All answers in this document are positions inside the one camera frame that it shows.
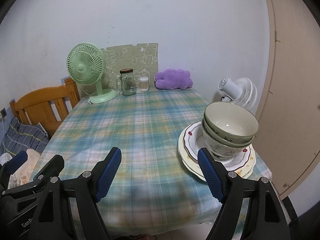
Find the purple plush toy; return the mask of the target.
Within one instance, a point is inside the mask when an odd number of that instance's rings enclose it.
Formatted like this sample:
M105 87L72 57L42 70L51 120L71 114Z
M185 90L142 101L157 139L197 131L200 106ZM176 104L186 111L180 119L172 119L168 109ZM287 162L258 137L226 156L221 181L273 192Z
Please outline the purple plush toy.
M175 90L191 88L193 81L190 72L183 69L166 69L155 75L155 86L158 89Z

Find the white clip fan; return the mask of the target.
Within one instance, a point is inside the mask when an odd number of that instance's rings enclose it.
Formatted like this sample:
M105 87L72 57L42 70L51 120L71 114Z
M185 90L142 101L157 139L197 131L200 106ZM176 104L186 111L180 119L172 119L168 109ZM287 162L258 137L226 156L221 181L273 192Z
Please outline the white clip fan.
M249 78L240 77L232 80L229 77L224 77L217 85L212 102L230 102L255 114L257 97L256 85Z

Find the blue plaid pillow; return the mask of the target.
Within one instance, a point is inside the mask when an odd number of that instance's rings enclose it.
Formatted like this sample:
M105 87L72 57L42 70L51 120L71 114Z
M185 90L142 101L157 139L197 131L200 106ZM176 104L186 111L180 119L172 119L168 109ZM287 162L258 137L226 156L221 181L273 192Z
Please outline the blue plaid pillow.
M28 149L42 154L48 142L49 134L40 123L37 125L23 124L16 117L13 117L3 140L1 140L1 154L9 153L14 157L21 151Z

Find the plain cream bowl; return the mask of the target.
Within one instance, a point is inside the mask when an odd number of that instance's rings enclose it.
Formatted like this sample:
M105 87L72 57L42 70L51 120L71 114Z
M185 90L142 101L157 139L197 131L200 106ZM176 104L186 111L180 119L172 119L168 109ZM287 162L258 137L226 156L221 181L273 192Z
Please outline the plain cream bowl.
M249 142L259 128L258 121L251 112L229 102L208 105L204 110L204 119L215 134L237 144Z

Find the cream plate underneath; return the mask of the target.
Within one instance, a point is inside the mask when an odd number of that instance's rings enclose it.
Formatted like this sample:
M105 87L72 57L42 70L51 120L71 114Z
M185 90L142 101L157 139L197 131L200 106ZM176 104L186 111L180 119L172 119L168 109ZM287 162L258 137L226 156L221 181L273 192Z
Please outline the cream plate underneath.
M186 128L180 133L180 136L178 139L178 153L181 156L182 163L187 168L188 171L193 173L202 181L206 181L198 163L195 163L195 161L193 161L193 159L189 156L189 154L183 147L183 136L185 131L186 131ZM235 165L231 167L231 165L226 164L225 168L227 169L227 171L234 171L241 178L247 179L253 173L253 167L255 166L256 161L257 159L255 156L255 151L253 147L250 145L248 146L247 152L245 153L245 156L244 156L244 161L243 161L244 164L240 163L240 167L237 169L235 168Z

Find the beige door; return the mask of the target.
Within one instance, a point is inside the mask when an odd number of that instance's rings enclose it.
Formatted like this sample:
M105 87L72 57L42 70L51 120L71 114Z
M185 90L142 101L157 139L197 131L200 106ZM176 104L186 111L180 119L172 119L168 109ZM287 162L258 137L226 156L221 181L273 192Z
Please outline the beige door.
M268 69L253 143L280 198L319 163L319 25L302 0L266 0Z

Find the cotton swab container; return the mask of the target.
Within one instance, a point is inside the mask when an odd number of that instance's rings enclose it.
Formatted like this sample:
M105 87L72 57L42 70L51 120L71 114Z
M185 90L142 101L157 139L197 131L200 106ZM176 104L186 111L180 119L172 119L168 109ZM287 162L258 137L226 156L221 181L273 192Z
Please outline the cotton swab container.
M149 78L147 76L141 76L139 78L139 88L141 92L149 90Z

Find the plaid tablecloth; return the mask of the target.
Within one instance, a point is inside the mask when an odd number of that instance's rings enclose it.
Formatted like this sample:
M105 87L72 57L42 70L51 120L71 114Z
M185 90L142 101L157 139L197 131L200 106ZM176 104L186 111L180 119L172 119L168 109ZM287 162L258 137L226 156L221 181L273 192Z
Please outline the plaid tablecloth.
M117 147L121 165L98 204L111 236L213 222L221 205L185 168L177 149L180 133L202 119L207 105L193 88L152 88L92 105L82 99L50 139L35 172L59 154L65 161L60 178L75 178Z

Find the red patterned white plate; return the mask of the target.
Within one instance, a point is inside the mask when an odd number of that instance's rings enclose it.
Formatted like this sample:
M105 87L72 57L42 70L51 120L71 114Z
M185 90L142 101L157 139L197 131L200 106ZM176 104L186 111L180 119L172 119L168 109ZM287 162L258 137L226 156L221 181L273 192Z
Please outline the red patterned white plate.
M185 160L198 164L198 151L201 148L206 147L201 122L199 121L186 127L181 133L181 136L182 141L178 147L180 153L184 150L186 152ZM248 167L248 169L250 169L252 162L254 162L254 154L251 146L246 147L242 152L237 153L235 156L230 158L220 158L215 155L213 155L213 158L220 161L228 171L244 167Z

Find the glass mason jar mug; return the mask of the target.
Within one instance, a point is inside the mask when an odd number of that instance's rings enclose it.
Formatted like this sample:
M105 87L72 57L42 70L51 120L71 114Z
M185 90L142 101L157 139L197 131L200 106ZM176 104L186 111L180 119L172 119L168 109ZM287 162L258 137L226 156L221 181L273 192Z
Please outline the glass mason jar mug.
M126 68L119 71L117 77L117 89L121 91L123 96L132 96L136 94L136 83L133 69Z

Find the crumpled white cloth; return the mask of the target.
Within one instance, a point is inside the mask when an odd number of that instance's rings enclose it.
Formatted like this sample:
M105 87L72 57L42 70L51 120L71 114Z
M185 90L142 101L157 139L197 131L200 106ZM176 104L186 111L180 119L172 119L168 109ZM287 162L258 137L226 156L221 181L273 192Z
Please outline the crumpled white cloth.
M10 175L8 186L1 185L1 190L15 188L31 180L31 175L41 155L33 149L27 149L26 153L28 155L26 162L24 162L14 174Z

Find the floral bowl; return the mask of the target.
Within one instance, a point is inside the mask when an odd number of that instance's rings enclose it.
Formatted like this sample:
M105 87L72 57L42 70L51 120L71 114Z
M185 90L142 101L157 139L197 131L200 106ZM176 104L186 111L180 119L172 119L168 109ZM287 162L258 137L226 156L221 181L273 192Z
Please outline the floral bowl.
M215 139L213 139L207 131L203 129L203 137L204 142L207 146L207 149L212 154L218 155L221 158L230 158L235 156L236 154L242 152L244 149L248 148L249 145L241 146L241 147L231 147L227 146Z
M245 146L248 146L250 145L254 138L252 138L249 142L245 142L245 143L236 143L236 142L231 142L231 141L228 141L226 139L223 139L222 137L220 137L219 135L217 135L209 126L208 124L206 123L206 121L204 120L204 118L202 119L202 125L204 127L204 129L206 130L206 132L208 133L208 135L215 139L216 141L224 144L224 145L227 145L227 146L231 146L233 148L240 148L240 147L245 147Z

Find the wooden bed headboard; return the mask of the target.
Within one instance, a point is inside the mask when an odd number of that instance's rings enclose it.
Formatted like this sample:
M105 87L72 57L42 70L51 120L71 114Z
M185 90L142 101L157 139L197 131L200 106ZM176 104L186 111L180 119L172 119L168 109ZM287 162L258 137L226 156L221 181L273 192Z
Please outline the wooden bed headboard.
M80 101L77 85L70 77L65 79L64 85L35 90L18 101L12 99L10 108L23 124L41 124L53 136L69 114L67 100L72 108Z

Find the green desk fan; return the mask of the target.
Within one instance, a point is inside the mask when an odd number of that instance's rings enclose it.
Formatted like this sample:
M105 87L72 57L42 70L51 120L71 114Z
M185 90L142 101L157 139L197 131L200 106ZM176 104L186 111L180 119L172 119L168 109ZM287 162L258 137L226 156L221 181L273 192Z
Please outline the green desk fan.
M67 56L67 71L73 81L84 86L96 86L96 92L88 98L91 105L110 101L117 96L114 89L103 89L101 80L105 69L104 54L93 44L80 43Z

